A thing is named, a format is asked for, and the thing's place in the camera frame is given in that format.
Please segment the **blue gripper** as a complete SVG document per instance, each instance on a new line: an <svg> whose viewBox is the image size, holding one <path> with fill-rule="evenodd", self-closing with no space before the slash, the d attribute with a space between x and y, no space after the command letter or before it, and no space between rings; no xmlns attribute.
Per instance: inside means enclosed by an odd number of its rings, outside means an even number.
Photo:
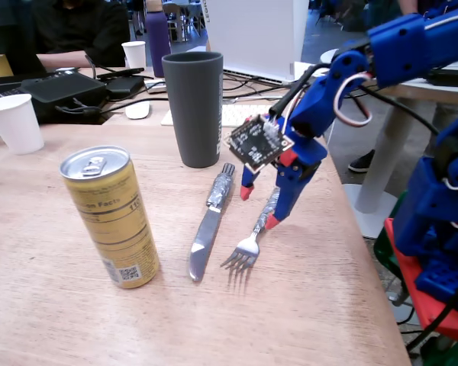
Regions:
<svg viewBox="0 0 458 366"><path fill-rule="evenodd" d="M309 182L308 178L312 177L327 156L327 150L315 138L302 136L295 131L286 132L285 135L294 144L278 158L280 165L277 169L276 187L279 188L279 198L273 213L266 220L267 230L271 230L289 216L303 188ZM258 176L259 172L253 173L244 166L240 187L243 201L251 195L253 183Z"/></svg>

